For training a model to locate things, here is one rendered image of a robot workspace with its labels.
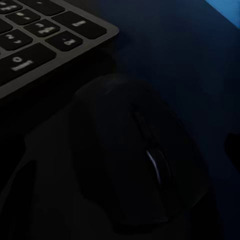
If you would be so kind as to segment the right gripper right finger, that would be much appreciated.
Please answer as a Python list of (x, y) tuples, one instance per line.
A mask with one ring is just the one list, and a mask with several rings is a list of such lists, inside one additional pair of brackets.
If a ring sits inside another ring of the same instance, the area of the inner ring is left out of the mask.
[(240, 135), (235, 133), (228, 133), (224, 151), (240, 173)]

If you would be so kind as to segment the keyboard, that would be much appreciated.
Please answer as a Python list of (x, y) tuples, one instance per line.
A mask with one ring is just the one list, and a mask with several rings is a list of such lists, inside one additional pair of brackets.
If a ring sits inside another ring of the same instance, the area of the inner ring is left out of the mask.
[(119, 38), (64, 0), (0, 0), (0, 107)]

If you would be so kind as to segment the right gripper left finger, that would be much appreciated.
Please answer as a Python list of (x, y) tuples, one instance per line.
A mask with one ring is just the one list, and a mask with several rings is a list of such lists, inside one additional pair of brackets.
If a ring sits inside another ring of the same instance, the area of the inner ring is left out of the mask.
[(21, 133), (0, 138), (0, 193), (26, 152)]

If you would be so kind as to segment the mouse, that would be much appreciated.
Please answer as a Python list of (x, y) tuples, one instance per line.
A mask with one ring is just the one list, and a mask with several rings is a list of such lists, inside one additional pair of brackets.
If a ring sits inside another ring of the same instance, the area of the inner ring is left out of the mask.
[(81, 191), (122, 225), (167, 222), (209, 191), (203, 156), (162, 95), (129, 74), (76, 91), (68, 134)]

